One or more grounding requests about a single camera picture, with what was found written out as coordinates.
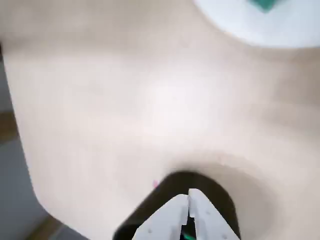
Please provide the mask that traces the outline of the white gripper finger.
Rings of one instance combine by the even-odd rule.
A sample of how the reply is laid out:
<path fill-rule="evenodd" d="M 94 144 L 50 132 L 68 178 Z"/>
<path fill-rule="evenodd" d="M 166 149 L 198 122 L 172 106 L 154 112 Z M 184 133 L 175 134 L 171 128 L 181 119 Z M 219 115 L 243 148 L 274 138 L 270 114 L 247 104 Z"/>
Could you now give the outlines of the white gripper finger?
<path fill-rule="evenodd" d="M 133 236 L 134 240 L 178 240 L 188 221 L 188 196 L 178 194 L 156 210 Z"/>
<path fill-rule="evenodd" d="M 196 188 L 188 191 L 189 216 L 194 219 L 197 240 L 239 240 L 207 196 Z"/>

